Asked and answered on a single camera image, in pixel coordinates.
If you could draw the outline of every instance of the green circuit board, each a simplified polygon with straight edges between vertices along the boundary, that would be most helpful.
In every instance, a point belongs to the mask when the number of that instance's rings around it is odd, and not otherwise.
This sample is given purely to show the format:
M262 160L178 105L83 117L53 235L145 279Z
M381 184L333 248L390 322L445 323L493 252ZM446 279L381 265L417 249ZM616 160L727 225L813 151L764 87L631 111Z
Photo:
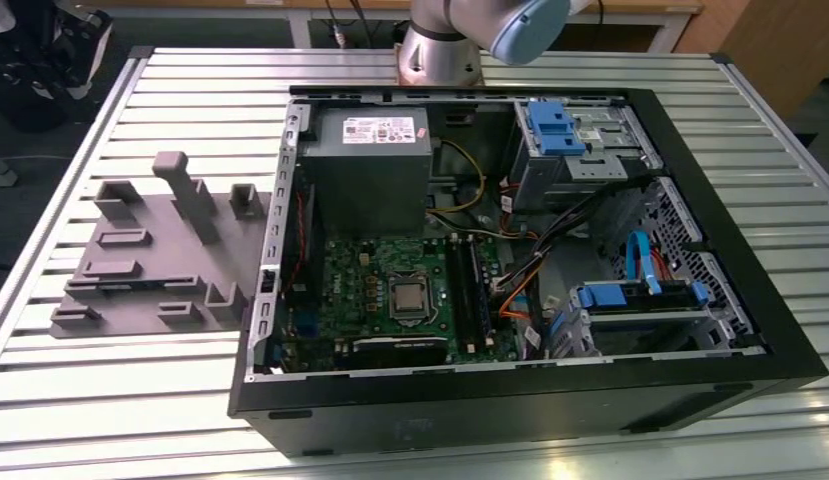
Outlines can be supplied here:
M449 340L448 364L517 359L513 328L494 331L494 345L477 353L461 352L456 342L452 292L444 239L329 240L325 245L322 305L316 338L300 344L300 370L334 369L336 339L373 335L430 335ZM500 275L497 245L477 244L482 274ZM400 283L425 285L428 316L400 320L393 312L392 289Z

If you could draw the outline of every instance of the wooden cabinet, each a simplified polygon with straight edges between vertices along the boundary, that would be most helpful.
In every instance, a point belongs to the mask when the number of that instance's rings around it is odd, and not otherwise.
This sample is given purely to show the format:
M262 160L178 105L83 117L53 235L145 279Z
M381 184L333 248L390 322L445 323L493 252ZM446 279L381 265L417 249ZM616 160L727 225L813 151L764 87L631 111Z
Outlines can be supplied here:
M725 53L789 116L829 75L829 0L705 0L676 52Z

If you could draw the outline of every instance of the motherboard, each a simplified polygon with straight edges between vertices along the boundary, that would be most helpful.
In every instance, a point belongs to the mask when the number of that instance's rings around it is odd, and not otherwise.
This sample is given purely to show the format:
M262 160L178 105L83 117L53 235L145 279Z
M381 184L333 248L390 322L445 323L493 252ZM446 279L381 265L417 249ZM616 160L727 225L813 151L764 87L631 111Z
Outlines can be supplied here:
M460 258L469 263L460 266ZM382 368L398 360L390 352L430 365L516 360L512 324L492 324L488 305L466 308L478 301L476 287L473 294L460 292L470 278L485 287L500 274L492 239L329 240L322 304L292 312L292 367Z

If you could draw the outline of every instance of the barcode sticker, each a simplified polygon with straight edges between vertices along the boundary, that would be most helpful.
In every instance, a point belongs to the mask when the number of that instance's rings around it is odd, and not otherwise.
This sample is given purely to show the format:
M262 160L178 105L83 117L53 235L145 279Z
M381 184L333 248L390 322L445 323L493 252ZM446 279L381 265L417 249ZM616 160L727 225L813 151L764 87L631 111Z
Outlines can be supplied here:
M413 117L349 117L344 122L346 144L416 142Z
M524 338L527 338L527 340L531 342L531 345L539 348L543 343L543 336L536 330L533 330L533 327L531 327L529 325L527 327L527 330L524 331Z
M501 195L500 197L500 207L506 213L512 213L512 197L506 195Z

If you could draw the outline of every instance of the aluminum extrusion table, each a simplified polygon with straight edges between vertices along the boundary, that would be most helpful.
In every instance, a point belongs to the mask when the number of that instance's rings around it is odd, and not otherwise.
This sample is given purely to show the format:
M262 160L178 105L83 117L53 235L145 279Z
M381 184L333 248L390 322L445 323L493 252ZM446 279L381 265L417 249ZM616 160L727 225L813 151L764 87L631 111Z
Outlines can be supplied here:
M102 181L165 192L153 156L184 150L212 191L241 182L270 190L289 86L390 84L393 63L390 51L334 50L158 49L129 60L0 293L0 478L829 475L829 378L667 434L292 461L225 413L236 332L50 337ZM700 55L484 64L492 85L657 91L829 366L829 180L737 70Z

